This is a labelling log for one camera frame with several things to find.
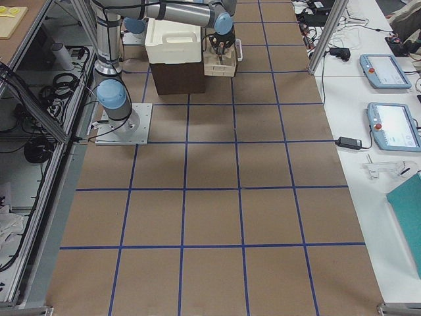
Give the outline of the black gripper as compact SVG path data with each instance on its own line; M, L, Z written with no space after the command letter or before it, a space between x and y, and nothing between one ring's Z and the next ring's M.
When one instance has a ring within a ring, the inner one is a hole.
M210 44L215 49L216 54L221 57L224 55L224 50L229 49L235 43L235 34L229 31L227 34L221 35L213 33L210 35Z

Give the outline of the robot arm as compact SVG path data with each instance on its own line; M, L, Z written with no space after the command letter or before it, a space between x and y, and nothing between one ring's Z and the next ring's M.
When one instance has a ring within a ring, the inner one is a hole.
M111 132L125 136L140 124L122 79L119 39L122 17L154 18L213 29L218 35L233 34L236 1L92 1L96 15L99 75L98 101L108 115Z

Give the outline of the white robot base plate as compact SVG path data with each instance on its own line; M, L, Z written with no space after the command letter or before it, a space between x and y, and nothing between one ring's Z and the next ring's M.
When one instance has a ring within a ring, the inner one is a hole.
M96 145L146 145L149 139L153 104L133 103L129 119L117 123L109 120L103 110L101 120L107 122L99 125L100 136L95 138Z

